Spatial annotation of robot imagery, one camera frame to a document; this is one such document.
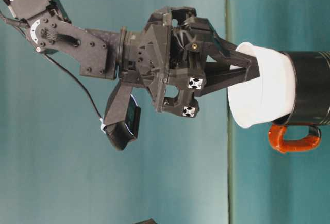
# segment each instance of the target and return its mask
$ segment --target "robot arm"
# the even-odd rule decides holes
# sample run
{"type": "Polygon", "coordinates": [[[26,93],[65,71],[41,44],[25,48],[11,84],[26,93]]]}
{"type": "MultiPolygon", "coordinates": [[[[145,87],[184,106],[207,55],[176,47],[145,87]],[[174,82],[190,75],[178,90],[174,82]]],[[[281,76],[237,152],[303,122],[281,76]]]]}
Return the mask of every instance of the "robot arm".
{"type": "Polygon", "coordinates": [[[119,150],[138,136],[141,109],[131,96],[133,87],[147,90],[156,111],[193,118],[199,111],[195,97],[259,76],[256,58],[236,52],[194,8],[164,7],[152,13],[141,32],[122,27],[116,33],[73,26],[60,0],[4,2],[15,19],[0,17],[24,29],[37,53],[71,55],[80,63],[81,76],[118,76],[101,120],[102,130],[119,150]],[[231,65],[238,68],[231,70],[231,65]],[[176,97],[166,96],[168,85],[178,89],[176,97]]]}

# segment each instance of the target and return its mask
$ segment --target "black cable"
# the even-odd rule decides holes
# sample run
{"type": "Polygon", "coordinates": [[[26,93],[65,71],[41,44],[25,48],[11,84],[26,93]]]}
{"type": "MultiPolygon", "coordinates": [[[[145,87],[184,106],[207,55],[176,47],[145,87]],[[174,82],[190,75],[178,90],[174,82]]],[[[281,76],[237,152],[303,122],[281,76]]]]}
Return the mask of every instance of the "black cable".
{"type": "Polygon", "coordinates": [[[93,108],[95,110],[95,113],[97,114],[98,118],[102,119],[102,116],[101,116],[100,112],[98,111],[97,106],[95,105],[94,100],[93,100],[91,94],[89,93],[89,91],[87,90],[87,88],[68,69],[66,69],[61,64],[59,64],[58,62],[56,62],[55,60],[50,58],[47,54],[42,54],[42,56],[45,57],[50,63],[55,64],[59,69],[61,69],[66,74],[68,74],[74,81],[76,81],[80,85],[80,87],[84,90],[87,97],[91,101],[91,103],[93,105],[93,108]]]}
{"type": "Polygon", "coordinates": [[[28,29],[30,27],[28,25],[28,23],[21,22],[21,21],[15,20],[15,19],[10,19],[10,18],[4,16],[1,11],[0,11],[0,19],[2,19],[6,24],[9,24],[9,25],[12,25],[15,27],[24,28],[24,29],[28,29]]]}
{"type": "MultiPolygon", "coordinates": [[[[0,19],[2,19],[6,24],[9,24],[12,27],[14,27],[25,39],[27,39],[24,31],[22,31],[21,28],[28,28],[29,27],[28,24],[21,25],[21,24],[24,24],[24,23],[23,22],[20,22],[20,21],[12,20],[12,19],[9,19],[9,18],[5,17],[1,13],[1,11],[0,11],[0,19]]],[[[89,93],[89,91],[87,90],[87,88],[81,83],[81,81],[78,80],[68,69],[66,69],[65,67],[63,67],[57,61],[55,61],[52,58],[50,58],[47,54],[42,54],[42,56],[45,57],[50,63],[56,65],[64,73],[66,73],[68,76],[70,76],[74,81],[76,81],[76,83],[83,89],[83,91],[86,93],[87,97],[89,98],[90,102],[92,103],[93,109],[94,109],[96,115],[98,116],[99,120],[102,121],[102,116],[101,116],[99,110],[97,109],[97,106],[95,105],[95,102],[94,102],[91,94],[89,93]]]]}

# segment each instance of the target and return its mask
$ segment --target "bolt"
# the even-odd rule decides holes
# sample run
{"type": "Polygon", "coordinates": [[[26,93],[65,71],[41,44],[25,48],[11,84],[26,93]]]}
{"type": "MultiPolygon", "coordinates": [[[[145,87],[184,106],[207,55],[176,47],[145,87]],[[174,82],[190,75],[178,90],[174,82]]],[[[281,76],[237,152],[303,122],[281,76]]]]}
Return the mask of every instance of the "bolt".
{"type": "Polygon", "coordinates": [[[196,43],[194,43],[191,47],[192,47],[193,50],[197,50],[198,49],[198,45],[196,43]]]}

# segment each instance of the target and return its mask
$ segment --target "orange mug handle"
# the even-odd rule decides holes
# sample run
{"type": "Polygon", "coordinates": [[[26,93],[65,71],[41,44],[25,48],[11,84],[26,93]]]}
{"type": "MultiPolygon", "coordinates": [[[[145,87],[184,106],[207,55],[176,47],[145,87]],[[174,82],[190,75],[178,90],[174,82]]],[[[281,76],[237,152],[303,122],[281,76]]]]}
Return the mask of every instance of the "orange mug handle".
{"type": "Polygon", "coordinates": [[[316,126],[309,127],[309,134],[300,140],[284,140],[287,126],[273,124],[268,132],[269,143],[273,149],[281,152],[304,152],[315,149],[321,142],[321,131],[316,126]]]}

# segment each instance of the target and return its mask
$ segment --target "mug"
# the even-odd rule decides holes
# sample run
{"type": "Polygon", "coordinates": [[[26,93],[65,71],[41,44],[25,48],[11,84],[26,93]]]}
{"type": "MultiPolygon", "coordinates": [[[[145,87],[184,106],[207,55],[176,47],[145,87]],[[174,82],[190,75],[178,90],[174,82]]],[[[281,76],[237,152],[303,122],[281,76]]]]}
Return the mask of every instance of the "mug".
{"type": "Polygon", "coordinates": [[[260,78],[228,88],[229,105],[241,127],[272,121],[270,145],[281,153],[302,152],[321,142],[330,124],[330,53],[277,52],[243,43],[237,51],[255,56],[260,78]],[[300,140],[285,140],[290,125],[308,126],[300,140]]]}

